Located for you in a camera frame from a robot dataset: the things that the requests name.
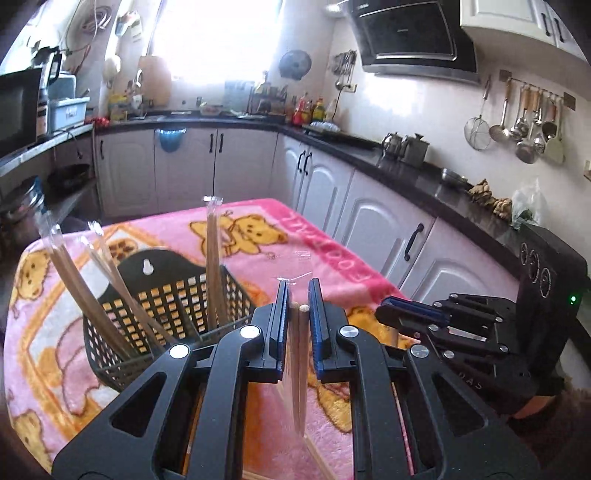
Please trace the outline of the green plastic utensil basket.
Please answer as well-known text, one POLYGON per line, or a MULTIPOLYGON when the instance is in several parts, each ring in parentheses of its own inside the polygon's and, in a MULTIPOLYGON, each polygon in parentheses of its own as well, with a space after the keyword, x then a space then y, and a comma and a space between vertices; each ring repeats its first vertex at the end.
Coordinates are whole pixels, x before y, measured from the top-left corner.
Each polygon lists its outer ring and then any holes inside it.
MULTIPOLYGON (((175 340, 190 346, 214 344, 220 337, 249 323, 256 304, 243 285, 222 266, 221 275, 228 323, 213 331, 207 328, 206 270, 169 250, 138 251, 122 260, 119 273, 131 295, 175 340)), ((120 392, 133 382, 159 353, 148 350, 148 339, 112 286, 98 299, 108 318, 122 327, 125 339, 134 341, 135 356, 124 360, 83 320, 85 350, 98 380, 120 392)))

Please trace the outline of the black microwave oven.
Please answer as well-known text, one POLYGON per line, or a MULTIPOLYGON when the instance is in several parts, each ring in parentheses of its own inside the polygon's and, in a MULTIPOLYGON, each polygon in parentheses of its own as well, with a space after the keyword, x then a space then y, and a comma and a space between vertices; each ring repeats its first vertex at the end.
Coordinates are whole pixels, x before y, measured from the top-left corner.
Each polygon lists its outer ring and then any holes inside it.
POLYGON ((0 77, 0 155, 5 157, 37 140, 41 70, 26 69, 0 77))

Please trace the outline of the chopsticks compartment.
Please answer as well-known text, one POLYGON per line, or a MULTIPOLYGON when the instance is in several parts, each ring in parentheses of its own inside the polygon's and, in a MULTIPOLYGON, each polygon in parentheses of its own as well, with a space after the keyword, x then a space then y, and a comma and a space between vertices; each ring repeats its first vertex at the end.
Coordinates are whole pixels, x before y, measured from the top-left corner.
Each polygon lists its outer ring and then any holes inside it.
POLYGON ((218 207, 222 199, 216 196, 204 196, 206 206, 206 312, 207 328, 213 331, 228 323, 226 300, 221 275, 221 249, 219 248, 218 207))
MULTIPOLYGON (((51 262, 82 313, 91 321, 98 334, 109 342, 111 349, 119 357, 124 360, 134 357, 134 341, 125 339, 123 328, 116 327, 113 324, 103 306, 91 292, 65 247, 60 225, 54 221, 50 213, 42 214, 36 220, 36 225, 51 262)), ((156 353, 163 353, 164 346, 158 339, 158 335, 162 337, 162 340, 167 345, 174 345, 177 341, 153 317, 150 317, 131 295, 111 256, 100 224, 91 221, 88 223, 88 227, 90 232, 97 238, 98 247, 95 247, 85 235, 79 238, 79 242, 84 246, 90 259, 119 294, 125 305, 131 309, 132 316, 139 322, 148 339, 147 349, 154 349, 156 353)))

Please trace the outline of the stacked steel pots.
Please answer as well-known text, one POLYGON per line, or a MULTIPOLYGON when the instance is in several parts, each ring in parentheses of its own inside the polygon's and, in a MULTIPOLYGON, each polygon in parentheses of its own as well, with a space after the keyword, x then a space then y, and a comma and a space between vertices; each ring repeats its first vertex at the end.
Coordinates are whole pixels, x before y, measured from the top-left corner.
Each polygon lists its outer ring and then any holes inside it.
POLYGON ((1 203, 1 232, 11 249, 24 249, 39 238, 36 220, 46 211, 45 195, 38 176, 13 189, 1 203))

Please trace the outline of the blue hanging trash basket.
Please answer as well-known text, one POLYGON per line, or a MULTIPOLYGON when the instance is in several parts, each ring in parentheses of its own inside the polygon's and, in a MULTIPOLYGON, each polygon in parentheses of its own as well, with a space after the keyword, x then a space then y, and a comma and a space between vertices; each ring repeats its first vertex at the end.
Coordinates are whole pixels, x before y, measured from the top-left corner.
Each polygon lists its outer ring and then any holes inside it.
POLYGON ((176 152, 186 135, 187 129, 156 129, 155 137, 159 142, 160 148, 166 153, 176 152))

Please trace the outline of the hanging strainer ladle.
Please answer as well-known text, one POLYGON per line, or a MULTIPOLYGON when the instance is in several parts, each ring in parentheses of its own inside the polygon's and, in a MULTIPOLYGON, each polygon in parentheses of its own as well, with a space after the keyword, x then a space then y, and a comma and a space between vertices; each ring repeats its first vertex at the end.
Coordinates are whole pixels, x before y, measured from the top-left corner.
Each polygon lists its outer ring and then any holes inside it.
POLYGON ((484 151, 491 143, 489 124, 483 118, 486 102, 491 90, 491 77, 488 77, 484 86, 480 112, 478 116, 470 118, 464 126, 464 137, 469 146, 476 151, 484 151))

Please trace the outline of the white kitchen base cabinets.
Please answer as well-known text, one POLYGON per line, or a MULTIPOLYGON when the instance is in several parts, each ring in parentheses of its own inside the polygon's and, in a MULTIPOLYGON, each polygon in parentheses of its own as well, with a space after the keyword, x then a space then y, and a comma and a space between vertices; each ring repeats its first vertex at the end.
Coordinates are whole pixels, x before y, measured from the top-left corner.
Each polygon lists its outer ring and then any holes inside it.
POLYGON ((97 135, 100 203, 109 219, 273 198, 331 236, 413 299, 454 292, 515 298, 509 228, 436 169, 381 160, 374 147, 332 144, 290 130, 195 125, 97 135), (187 132, 164 152, 156 129, 187 132))

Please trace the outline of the blender with black base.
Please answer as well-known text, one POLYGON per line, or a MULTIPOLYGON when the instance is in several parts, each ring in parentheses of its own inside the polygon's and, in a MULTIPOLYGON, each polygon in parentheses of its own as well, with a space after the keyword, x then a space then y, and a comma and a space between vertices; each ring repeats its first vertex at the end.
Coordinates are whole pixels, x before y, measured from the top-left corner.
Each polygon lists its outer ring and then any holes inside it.
POLYGON ((59 78, 61 64, 62 54, 58 46, 41 48, 31 61, 31 67, 40 71, 36 121, 36 136, 38 141, 45 140, 48 136, 48 89, 59 78))

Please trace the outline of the black range hood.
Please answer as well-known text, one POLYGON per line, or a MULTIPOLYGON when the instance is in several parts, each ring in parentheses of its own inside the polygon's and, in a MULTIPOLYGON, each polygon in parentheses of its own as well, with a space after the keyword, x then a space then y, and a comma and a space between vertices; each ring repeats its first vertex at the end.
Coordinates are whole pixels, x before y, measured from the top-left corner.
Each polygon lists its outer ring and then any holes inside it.
POLYGON ((473 41, 455 0, 365 0, 346 3, 363 70, 478 84, 473 41))

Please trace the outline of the blue plastic bin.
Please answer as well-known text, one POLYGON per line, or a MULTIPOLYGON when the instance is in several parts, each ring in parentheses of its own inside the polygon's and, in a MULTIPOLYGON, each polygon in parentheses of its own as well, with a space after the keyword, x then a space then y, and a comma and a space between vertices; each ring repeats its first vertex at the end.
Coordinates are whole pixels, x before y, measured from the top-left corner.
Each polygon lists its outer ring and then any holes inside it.
POLYGON ((84 124, 89 97, 50 100, 48 109, 48 132, 53 134, 84 124))

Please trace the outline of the steel kettle on counter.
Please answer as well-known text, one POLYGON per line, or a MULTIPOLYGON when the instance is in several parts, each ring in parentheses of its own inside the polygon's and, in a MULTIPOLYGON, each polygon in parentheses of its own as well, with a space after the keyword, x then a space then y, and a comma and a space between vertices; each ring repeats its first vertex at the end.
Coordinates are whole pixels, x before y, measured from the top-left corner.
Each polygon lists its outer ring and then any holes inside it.
POLYGON ((404 139, 398 133, 388 133, 382 141, 382 150, 385 157, 398 159, 404 139))

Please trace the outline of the metal shelf rack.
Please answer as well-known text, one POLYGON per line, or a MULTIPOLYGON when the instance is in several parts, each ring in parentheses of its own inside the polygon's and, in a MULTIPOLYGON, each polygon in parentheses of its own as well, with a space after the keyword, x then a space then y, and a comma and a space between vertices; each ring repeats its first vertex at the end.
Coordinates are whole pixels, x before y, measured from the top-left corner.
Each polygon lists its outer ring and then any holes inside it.
POLYGON ((91 124, 61 131, 30 149, 1 159, 1 197, 37 177, 45 206, 56 216, 98 220, 101 207, 95 167, 95 128, 91 124))

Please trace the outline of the chopsticks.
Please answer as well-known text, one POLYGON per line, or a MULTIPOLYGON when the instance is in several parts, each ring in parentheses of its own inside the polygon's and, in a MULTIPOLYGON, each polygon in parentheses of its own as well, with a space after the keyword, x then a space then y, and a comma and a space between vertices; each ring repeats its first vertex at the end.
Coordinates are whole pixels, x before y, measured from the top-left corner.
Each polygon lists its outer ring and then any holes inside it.
POLYGON ((308 281, 312 278, 311 252, 297 247, 283 255, 287 268, 278 280, 286 281, 290 294, 287 321, 287 357, 279 391, 297 436, 304 438, 307 417, 308 349, 310 348, 310 305, 308 281))
POLYGON ((335 444, 321 438, 315 438, 311 434, 304 434, 304 445, 308 453, 314 459, 318 469, 321 470, 325 479, 339 479, 338 462, 335 461, 335 444))

